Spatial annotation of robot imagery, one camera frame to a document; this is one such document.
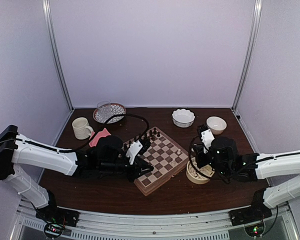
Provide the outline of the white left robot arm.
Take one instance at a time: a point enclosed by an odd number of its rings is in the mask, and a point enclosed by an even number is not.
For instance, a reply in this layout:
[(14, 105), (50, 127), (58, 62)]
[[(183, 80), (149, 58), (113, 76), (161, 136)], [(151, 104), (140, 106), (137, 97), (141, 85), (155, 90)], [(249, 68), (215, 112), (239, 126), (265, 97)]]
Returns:
[(106, 128), (93, 132), (87, 150), (64, 149), (33, 141), (9, 125), (0, 134), (0, 181), (10, 184), (18, 194), (27, 198), (51, 222), (62, 218), (54, 195), (34, 183), (21, 165), (32, 165), (76, 178), (98, 178), (107, 174), (124, 174), (130, 182), (153, 171), (143, 160), (150, 141), (141, 136), (125, 145)]

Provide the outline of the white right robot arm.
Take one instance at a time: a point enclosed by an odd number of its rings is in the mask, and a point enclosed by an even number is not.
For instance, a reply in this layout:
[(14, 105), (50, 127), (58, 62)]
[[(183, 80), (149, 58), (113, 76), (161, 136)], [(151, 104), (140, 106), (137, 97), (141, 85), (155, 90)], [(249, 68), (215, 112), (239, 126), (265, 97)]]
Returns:
[(236, 142), (228, 137), (214, 137), (212, 130), (203, 124), (196, 129), (200, 143), (191, 142), (189, 149), (195, 153), (191, 166), (201, 176), (200, 168), (210, 166), (217, 173), (217, 180), (225, 183), (235, 180), (242, 183), (256, 182), (277, 176), (294, 175), (274, 187), (254, 193), (246, 210), (249, 220), (258, 220), (267, 209), (300, 196), (300, 150), (283, 153), (239, 154)]

